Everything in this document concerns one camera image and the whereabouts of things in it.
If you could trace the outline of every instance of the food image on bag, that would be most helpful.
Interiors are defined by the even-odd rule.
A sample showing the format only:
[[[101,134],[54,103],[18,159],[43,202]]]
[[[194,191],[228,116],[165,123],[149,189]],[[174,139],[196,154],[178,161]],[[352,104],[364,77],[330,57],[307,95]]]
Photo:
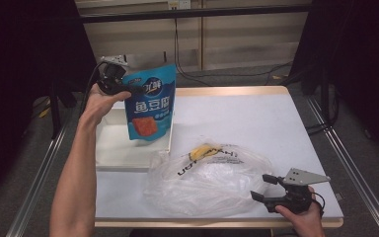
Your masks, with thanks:
[[[122,78],[122,83],[144,88],[125,100],[130,140],[156,140],[171,128],[176,89],[175,64],[140,71]]]

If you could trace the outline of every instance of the person's right hand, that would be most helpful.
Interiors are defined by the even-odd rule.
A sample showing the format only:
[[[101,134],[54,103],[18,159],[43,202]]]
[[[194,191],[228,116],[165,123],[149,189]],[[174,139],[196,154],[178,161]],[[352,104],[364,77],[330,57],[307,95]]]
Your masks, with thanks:
[[[309,187],[309,190],[312,193],[314,192],[312,187]],[[325,236],[322,227],[320,208],[316,203],[312,202],[309,209],[300,214],[294,214],[282,205],[276,206],[275,210],[293,224],[295,231],[301,237]]]

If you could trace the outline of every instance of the person's left hand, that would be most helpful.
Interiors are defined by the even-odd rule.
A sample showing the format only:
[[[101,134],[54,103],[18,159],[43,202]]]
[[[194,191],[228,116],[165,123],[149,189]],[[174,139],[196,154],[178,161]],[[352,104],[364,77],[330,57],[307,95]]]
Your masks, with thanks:
[[[120,92],[118,94],[108,96],[100,90],[98,84],[94,84],[89,92],[88,102],[82,117],[91,117],[97,123],[100,123],[103,116],[110,111],[115,102],[123,101],[130,96],[131,93],[129,92]]]

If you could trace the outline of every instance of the person's arm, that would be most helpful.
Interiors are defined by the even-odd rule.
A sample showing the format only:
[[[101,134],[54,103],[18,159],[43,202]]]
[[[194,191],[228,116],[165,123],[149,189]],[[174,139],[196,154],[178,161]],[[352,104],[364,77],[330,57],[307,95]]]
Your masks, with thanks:
[[[310,192],[314,192],[312,187],[309,187]],[[289,209],[282,205],[275,207],[282,216],[287,218],[301,237],[324,237],[325,232],[322,227],[321,210],[319,206],[312,202],[309,209],[300,214],[294,214]]]
[[[79,118],[72,148],[57,184],[51,207],[50,236],[93,234],[97,190],[96,128],[115,102],[128,97],[128,92],[105,96],[97,85],[91,89],[85,112]]]

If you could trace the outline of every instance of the white platform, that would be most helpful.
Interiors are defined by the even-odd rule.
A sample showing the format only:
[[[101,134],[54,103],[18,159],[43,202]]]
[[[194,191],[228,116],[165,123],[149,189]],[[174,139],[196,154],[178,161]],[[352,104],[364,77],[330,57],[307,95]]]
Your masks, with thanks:
[[[264,155],[271,161],[273,174],[276,176],[285,176],[292,167],[325,175],[287,92],[266,95],[177,97],[172,137],[172,157],[188,153],[203,137],[208,137],[218,143],[245,146]],[[127,221],[139,219],[146,222],[171,220],[175,223],[186,219],[189,219],[189,222],[191,219],[232,220],[241,223],[253,219],[284,221],[281,215],[268,213],[259,202],[249,212],[234,212],[225,218],[215,213],[207,216],[169,214],[157,209],[144,198],[142,189],[146,179],[145,173],[98,172],[97,177],[97,226],[99,221],[103,222],[106,218],[113,221],[113,226],[127,226]],[[324,220],[342,219],[343,215],[331,185],[323,183],[313,185],[313,188],[325,198]],[[283,195],[284,188],[281,186],[270,186],[265,193],[266,197]],[[152,225],[139,223],[137,226]]]

